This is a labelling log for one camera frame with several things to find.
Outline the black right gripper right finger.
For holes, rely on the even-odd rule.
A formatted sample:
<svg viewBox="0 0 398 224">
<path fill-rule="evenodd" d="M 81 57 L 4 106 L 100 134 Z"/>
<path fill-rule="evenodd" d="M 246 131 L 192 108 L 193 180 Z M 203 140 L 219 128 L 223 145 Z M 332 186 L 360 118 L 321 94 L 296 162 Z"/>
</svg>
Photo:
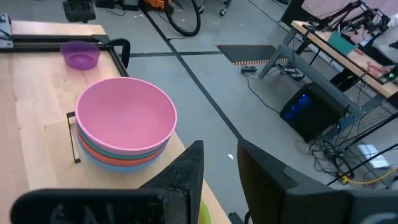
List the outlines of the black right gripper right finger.
<svg viewBox="0 0 398 224">
<path fill-rule="evenodd" d="M 253 223 L 397 224 L 396 191 L 333 189 L 245 139 L 238 167 Z"/>
</svg>

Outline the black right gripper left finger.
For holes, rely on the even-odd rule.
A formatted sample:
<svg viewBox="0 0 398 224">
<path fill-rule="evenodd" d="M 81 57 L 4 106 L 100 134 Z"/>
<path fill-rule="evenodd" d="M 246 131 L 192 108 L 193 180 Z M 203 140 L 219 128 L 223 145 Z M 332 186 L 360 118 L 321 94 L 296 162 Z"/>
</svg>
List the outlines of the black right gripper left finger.
<svg viewBox="0 0 398 224">
<path fill-rule="evenodd" d="M 198 223 L 204 144 L 196 140 L 138 189 L 41 189 L 21 195 L 11 223 Z"/>
</svg>

